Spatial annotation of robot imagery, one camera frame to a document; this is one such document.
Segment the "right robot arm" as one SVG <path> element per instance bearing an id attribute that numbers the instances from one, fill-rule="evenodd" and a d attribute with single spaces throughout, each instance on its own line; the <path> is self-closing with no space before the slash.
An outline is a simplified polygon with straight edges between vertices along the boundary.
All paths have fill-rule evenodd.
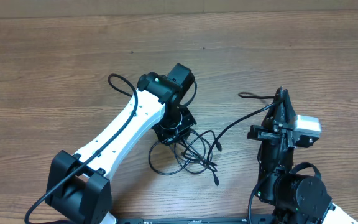
<path id="1" fill-rule="evenodd" d="M 260 141 L 258 182 L 251 196 L 275 207 L 270 223 L 358 222 L 333 203 L 318 168 L 293 163 L 295 149 L 311 147 L 322 132 L 318 118 L 298 115 L 288 90 L 278 88 L 261 125 L 252 125 L 248 139 Z"/>

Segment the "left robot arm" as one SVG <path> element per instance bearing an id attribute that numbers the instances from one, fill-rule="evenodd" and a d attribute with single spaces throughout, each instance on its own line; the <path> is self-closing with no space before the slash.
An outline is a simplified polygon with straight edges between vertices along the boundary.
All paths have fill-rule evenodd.
<path id="1" fill-rule="evenodd" d="M 74 154 L 60 151 L 53 158 L 43 201 L 67 223 L 117 223 L 110 212 L 117 168 L 150 129 L 166 146 L 189 136 L 196 121 L 181 100 L 195 85 L 192 71 L 180 63 L 167 75 L 142 75 L 128 104 L 99 135 Z"/>

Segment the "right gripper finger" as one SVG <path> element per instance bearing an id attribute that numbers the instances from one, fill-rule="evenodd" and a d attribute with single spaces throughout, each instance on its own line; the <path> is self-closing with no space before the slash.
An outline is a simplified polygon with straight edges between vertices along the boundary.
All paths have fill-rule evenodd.
<path id="1" fill-rule="evenodd" d="M 285 121 L 284 89 L 282 86 L 277 89 L 273 103 L 274 106 L 269 109 L 270 117 L 274 121 Z"/>
<path id="2" fill-rule="evenodd" d="M 295 116 L 295 110 L 293 109 L 290 95 L 287 89 L 283 91 L 283 106 L 284 106 L 284 115 L 285 115 L 285 122 L 289 123 Z"/>

